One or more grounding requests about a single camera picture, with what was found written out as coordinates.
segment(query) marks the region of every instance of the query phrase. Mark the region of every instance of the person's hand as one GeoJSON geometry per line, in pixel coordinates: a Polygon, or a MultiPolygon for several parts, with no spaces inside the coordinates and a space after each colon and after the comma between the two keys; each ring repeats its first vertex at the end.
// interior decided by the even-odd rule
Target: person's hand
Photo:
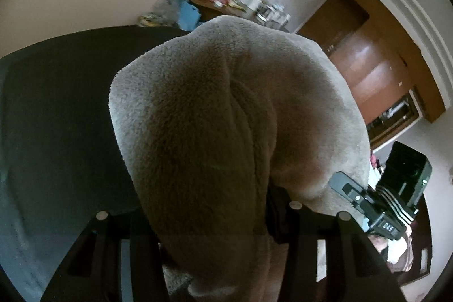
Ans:
{"type": "Polygon", "coordinates": [[[369,235],[368,238],[379,253],[381,253],[389,243],[389,240],[387,238],[381,237],[379,235],[369,235]]]}

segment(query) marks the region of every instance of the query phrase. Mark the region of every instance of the fluffy beige blanket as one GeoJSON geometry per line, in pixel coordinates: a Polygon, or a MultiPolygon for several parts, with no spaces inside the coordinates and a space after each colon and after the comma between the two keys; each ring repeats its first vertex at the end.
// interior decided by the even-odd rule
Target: fluffy beige blanket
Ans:
{"type": "Polygon", "coordinates": [[[118,72],[109,106],[143,209],[177,265],[167,271],[174,300],[276,301],[287,248],[266,230],[269,181],[314,211],[359,218],[328,180],[343,171],[366,186],[366,127],[311,40],[221,16],[118,72]],[[183,291],[175,273],[190,276],[183,291]]]}

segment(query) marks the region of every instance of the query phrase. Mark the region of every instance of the black camera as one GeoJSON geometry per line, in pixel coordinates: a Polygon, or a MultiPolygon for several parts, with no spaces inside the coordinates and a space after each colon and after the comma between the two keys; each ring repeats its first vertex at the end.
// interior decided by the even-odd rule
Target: black camera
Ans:
{"type": "Polygon", "coordinates": [[[367,233],[400,239],[418,213],[432,171],[425,155],[397,141],[376,190],[363,188],[343,172],[335,173],[329,185],[369,219],[367,233]]]}

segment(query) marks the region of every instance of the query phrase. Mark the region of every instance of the silver bolt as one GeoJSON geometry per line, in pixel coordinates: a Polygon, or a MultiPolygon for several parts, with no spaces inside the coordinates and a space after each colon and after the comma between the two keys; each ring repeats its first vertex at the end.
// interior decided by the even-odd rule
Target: silver bolt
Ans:
{"type": "Polygon", "coordinates": [[[106,212],[106,211],[99,211],[97,214],[96,214],[96,219],[98,220],[105,220],[107,219],[109,216],[109,213],[106,212]]]}
{"type": "Polygon", "coordinates": [[[350,221],[351,219],[351,214],[350,213],[347,213],[345,211],[341,211],[340,214],[338,214],[338,217],[342,220],[342,221],[350,221]]]}
{"type": "Polygon", "coordinates": [[[299,201],[291,201],[289,207],[294,210],[300,210],[302,209],[302,204],[299,201]]]}

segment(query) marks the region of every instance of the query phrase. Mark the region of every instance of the wooden desk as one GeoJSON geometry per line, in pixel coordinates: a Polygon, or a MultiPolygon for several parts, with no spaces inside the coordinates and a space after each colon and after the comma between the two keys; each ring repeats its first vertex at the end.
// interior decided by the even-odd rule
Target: wooden desk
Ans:
{"type": "Polygon", "coordinates": [[[220,15],[236,16],[244,18],[246,20],[253,21],[253,11],[246,7],[246,11],[241,11],[237,8],[230,7],[228,5],[217,7],[213,2],[209,0],[190,0],[201,13],[201,21],[209,21],[220,15]]]}

